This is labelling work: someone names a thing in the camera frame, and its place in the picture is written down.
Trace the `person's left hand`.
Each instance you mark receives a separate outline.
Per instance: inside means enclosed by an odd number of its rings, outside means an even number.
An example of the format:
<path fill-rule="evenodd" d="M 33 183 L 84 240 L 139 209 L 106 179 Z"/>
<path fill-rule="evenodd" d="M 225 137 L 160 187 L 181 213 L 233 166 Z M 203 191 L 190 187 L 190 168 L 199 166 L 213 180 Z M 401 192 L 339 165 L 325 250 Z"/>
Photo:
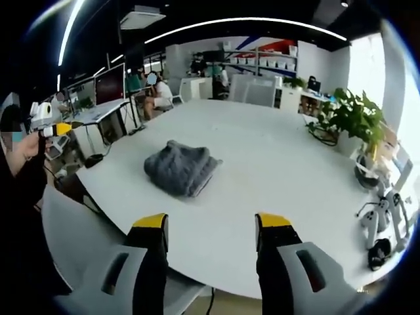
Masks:
<path fill-rule="evenodd" d="M 7 154 L 7 163 L 13 176 L 16 176 L 25 163 L 35 157 L 39 151 L 39 134 L 31 133 L 20 142 L 14 142 Z"/>

